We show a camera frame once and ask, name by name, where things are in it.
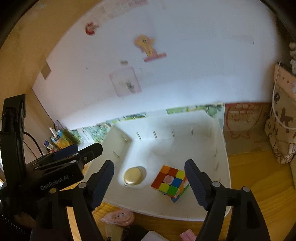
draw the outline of rubik's cube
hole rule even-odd
[[[163,166],[151,186],[175,203],[189,187],[189,182],[184,171]]]

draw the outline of wooden table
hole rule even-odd
[[[229,156],[229,166],[232,188],[251,188],[265,218],[271,241],[282,241],[296,221],[296,191],[289,165],[277,163],[272,151],[263,151]],[[116,209],[103,203],[93,212],[103,235],[104,223],[100,219]],[[80,240],[72,208],[68,208],[68,212],[74,239]],[[197,234],[202,226],[202,222],[168,220],[138,213],[135,215],[135,224],[156,231],[171,241],[181,240],[179,235],[187,229]],[[226,238],[230,216],[228,214],[224,219],[220,240]]]

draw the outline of pink container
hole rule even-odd
[[[135,215],[129,209],[119,209],[117,211],[106,214],[101,219],[101,221],[104,223],[125,227],[131,225],[135,221]]]

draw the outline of white plastic bin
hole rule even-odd
[[[193,159],[212,181],[231,187],[222,131],[218,120],[203,110],[119,122],[102,145],[103,154],[92,161],[84,181],[105,160],[113,161],[115,173],[104,201],[134,212],[176,220],[205,219],[207,212],[198,205],[191,188],[173,203],[150,186],[163,165],[184,170],[185,161]],[[140,167],[144,180],[125,186],[123,175],[131,167]]]

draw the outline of person's hand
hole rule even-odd
[[[20,225],[26,227],[26,228],[34,228],[36,226],[36,221],[29,216],[28,214],[24,212],[20,212],[18,215],[13,216],[15,218],[15,221],[19,223]]]

